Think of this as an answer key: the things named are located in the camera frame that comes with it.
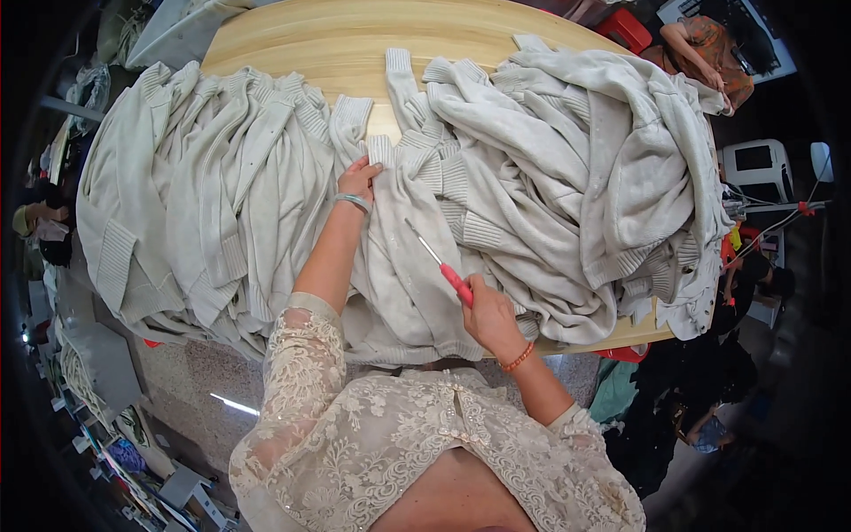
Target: metal rod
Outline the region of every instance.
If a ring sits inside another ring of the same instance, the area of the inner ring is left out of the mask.
[[[106,116],[102,112],[94,111],[92,109],[88,109],[87,107],[78,106],[72,104],[70,101],[60,100],[59,98],[55,98],[53,96],[42,96],[41,105],[42,107],[47,107],[48,109],[55,109],[56,111],[66,112],[69,115],[83,117],[88,120],[94,120],[96,122],[103,122],[104,117]]]

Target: wooden table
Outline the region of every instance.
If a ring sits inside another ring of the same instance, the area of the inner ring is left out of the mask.
[[[368,134],[401,137],[385,84],[388,48],[410,50],[414,74],[436,56],[469,57],[488,72],[517,51],[511,36],[533,33],[551,47],[625,49],[573,22],[502,0],[286,0],[228,20],[201,65],[206,74],[232,74],[243,66],[279,77],[292,71],[320,87],[330,104],[338,94],[374,100]],[[592,346],[539,342],[542,354],[588,352],[671,338],[655,327],[655,311],[633,327],[628,317]]]

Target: plastic stool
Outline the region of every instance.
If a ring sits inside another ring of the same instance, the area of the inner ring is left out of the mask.
[[[650,351],[650,345],[640,344],[638,346],[627,346],[627,347],[617,347],[615,349],[603,349],[601,351],[594,351],[596,354],[605,358],[612,358],[613,360],[620,360],[621,362],[634,362],[639,363],[647,356],[647,353]]]
[[[653,38],[641,22],[625,8],[620,8],[601,22],[594,31],[615,41],[633,54],[641,54]]]

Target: beaded bracelet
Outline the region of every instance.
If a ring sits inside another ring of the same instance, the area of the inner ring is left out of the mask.
[[[506,373],[510,373],[510,372],[514,371],[514,370],[517,368],[517,366],[519,366],[519,365],[520,365],[520,363],[521,363],[522,361],[526,360],[526,358],[528,358],[528,356],[529,356],[530,354],[532,354],[532,350],[533,350],[533,349],[534,349],[534,342],[533,342],[533,341],[530,341],[530,342],[529,342],[529,345],[528,345],[528,346],[526,346],[526,350],[523,352],[523,354],[522,354],[522,355],[520,355],[519,357],[517,357],[517,360],[515,360],[514,362],[512,362],[512,363],[508,364],[507,366],[505,366],[505,365],[503,365],[503,364],[500,364],[500,366],[502,367],[502,370],[503,370],[503,371],[505,371]]]

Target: hand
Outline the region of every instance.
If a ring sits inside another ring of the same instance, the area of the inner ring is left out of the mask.
[[[717,70],[706,65],[700,68],[700,73],[703,74],[703,77],[706,79],[707,87],[715,89],[718,92],[724,92],[724,78],[721,77],[721,74]]]
[[[372,179],[378,175],[384,166],[381,163],[369,166],[369,156],[364,155],[351,164],[348,170],[337,180],[340,194],[354,194],[367,200],[374,201]]]
[[[51,220],[63,221],[68,217],[68,208],[67,207],[59,207],[55,209],[50,216]]]
[[[517,327],[514,305],[508,297],[485,284],[481,275],[470,275],[466,281],[473,293],[473,308],[461,306],[464,329],[500,363],[514,362],[528,346]]]

